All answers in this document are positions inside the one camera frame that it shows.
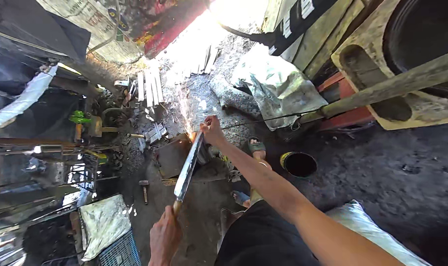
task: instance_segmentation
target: bamboo pole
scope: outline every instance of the bamboo pole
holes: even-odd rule
[[[352,109],[367,106],[396,96],[448,82],[448,53],[432,61],[410,69],[380,82],[372,87],[361,90],[321,109],[307,113],[298,119],[300,124],[321,118],[330,118]]]

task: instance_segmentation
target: hand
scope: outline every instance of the hand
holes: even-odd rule
[[[151,257],[148,265],[169,266],[178,250],[181,236],[181,227],[176,221],[173,209],[166,206],[161,219],[150,230]]]
[[[199,127],[204,133],[204,138],[208,143],[213,146],[219,147],[226,141],[224,134],[222,133],[221,123],[217,116],[208,116],[204,120],[204,123],[199,124]]]

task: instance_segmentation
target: sandal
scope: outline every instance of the sandal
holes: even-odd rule
[[[256,140],[257,142],[256,143],[251,143],[250,142],[251,140]],[[250,137],[247,140],[247,145],[249,146],[250,154],[253,154],[254,152],[259,151],[259,150],[265,150],[266,151],[265,145],[257,137]]]
[[[249,196],[247,196],[247,195],[245,195],[244,193],[242,193],[242,192],[240,192],[240,191],[237,191],[237,190],[233,190],[233,191],[231,192],[231,196],[232,196],[232,197],[234,197],[234,194],[236,195],[236,197],[235,197],[235,202],[236,202],[237,204],[239,204],[240,206],[244,206],[244,202],[250,199]]]

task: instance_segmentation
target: knife blade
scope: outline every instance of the knife blade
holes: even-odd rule
[[[196,140],[193,142],[193,145],[189,150],[188,157],[186,157],[185,164],[183,165],[180,175],[178,176],[178,180],[176,181],[174,190],[176,201],[173,204],[173,213],[175,215],[180,211],[181,203],[183,202],[188,185],[191,181],[191,176],[196,165],[198,151],[203,143],[203,138],[204,134],[200,130],[196,136]]]

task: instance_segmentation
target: red metal frame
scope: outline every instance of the red metal frame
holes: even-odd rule
[[[317,91],[322,92],[334,83],[339,83],[340,99],[349,97],[355,93],[350,83],[340,72],[328,78],[317,88]],[[364,106],[324,120],[319,130],[338,129],[355,124],[369,123],[373,120],[375,120],[375,118],[371,115],[369,109]]]

